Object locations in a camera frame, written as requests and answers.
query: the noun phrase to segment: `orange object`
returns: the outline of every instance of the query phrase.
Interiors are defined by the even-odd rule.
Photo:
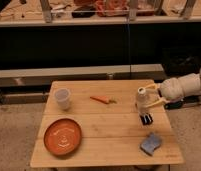
[[[74,151],[81,142],[81,128],[71,119],[59,119],[46,130],[44,144],[49,152],[61,156]]]
[[[100,17],[126,15],[127,0],[97,0],[95,8]]]
[[[115,100],[110,99],[106,96],[91,96],[91,99],[97,100],[99,102],[105,103],[105,104],[109,104],[109,103],[116,103]]]

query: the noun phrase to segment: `plate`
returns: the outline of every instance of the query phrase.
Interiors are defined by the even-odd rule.
[[[59,119],[46,130],[44,144],[54,155],[65,155],[74,151],[81,142],[81,128],[72,119]]]

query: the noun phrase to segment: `cable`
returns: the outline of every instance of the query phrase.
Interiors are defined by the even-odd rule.
[[[127,16],[127,32],[128,32],[127,38],[128,38],[129,78],[132,79],[131,30],[128,16]]]

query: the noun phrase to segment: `bottle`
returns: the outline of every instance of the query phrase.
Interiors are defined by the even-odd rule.
[[[149,94],[145,87],[140,87],[136,94],[136,106],[140,116],[149,113],[149,109],[145,107],[149,103]]]

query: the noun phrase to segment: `carrot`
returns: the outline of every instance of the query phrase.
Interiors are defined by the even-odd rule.
[[[91,99],[97,100],[99,102],[105,103],[105,104],[109,104],[109,103],[116,103],[115,100],[110,99],[106,96],[90,96]]]

